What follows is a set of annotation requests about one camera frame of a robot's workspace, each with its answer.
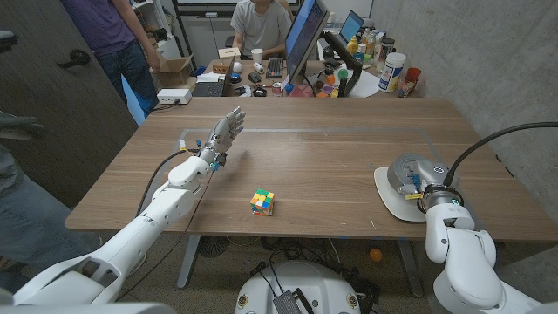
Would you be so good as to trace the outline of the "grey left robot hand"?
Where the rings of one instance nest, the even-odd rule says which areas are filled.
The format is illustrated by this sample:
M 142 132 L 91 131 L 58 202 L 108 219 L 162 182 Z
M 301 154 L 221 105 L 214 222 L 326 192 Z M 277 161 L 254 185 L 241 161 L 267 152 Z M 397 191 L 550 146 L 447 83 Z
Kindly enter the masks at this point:
M 210 167 L 224 166 L 226 152 L 232 146 L 235 137 L 242 131 L 246 113 L 238 106 L 224 118 L 220 119 L 210 131 L 208 139 L 197 154 Z

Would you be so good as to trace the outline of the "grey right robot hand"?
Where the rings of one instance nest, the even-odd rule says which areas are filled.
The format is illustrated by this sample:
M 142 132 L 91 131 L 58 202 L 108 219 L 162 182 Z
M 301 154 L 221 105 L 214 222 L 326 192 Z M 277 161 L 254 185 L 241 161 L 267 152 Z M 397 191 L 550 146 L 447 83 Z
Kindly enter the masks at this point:
M 457 190 L 459 177 L 450 184 L 444 180 L 450 168 L 444 163 L 432 162 L 420 154 L 402 154 L 387 170 L 391 187 L 406 199 L 417 199 L 417 207 L 422 213 L 441 203 L 464 205 L 464 199 Z

